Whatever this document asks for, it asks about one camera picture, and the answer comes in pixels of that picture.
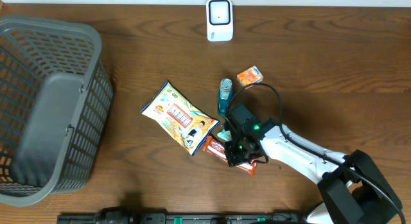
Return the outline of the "red chocolate bar wrapper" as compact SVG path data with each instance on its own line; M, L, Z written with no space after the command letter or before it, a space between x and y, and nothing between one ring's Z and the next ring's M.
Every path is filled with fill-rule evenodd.
M202 150L210 153L211 155L214 155L215 157L218 157L225 162L228 162L227 157L225 156L223 144L217 141L212 135L207 136L205 143L202 145ZM246 171L250 175L255 175L257 163L243 163L236 167Z

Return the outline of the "blue mouthwash bottle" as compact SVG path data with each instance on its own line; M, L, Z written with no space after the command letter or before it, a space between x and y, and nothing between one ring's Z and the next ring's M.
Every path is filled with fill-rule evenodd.
M218 91L218 113L220 116L224 117L227 109L229 102L231 101L232 98L232 81L228 78L224 78L220 82L220 87Z

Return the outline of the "orange tissue pack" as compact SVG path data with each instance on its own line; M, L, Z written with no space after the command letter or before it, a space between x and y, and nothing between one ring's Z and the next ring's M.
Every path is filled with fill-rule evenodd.
M241 86L250 85L251 83L262 82L263 78L263 74L255 65L239 73L236 77Z

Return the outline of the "yellow snack bag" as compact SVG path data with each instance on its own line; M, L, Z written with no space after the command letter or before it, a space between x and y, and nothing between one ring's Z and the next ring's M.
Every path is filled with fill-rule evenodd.
M141 113L155 120L192 156L220 124L194 106L170 81L164 83Z

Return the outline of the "teal wet wipes pack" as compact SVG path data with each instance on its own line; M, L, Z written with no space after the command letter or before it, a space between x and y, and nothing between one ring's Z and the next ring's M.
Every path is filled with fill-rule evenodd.
M231 132L229 130L222 130L221 132L217 133L217 136L224 141L232 140Z

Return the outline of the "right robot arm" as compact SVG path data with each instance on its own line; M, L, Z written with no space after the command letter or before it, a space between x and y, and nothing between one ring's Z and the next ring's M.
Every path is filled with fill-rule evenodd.
M317 185L322 203L305 215L307 223L388 223L403 220L402 203L375 162L363 151L349 155L323 148L275 119L260 121L245 105L230 109L224 128L228 164L278 160Z

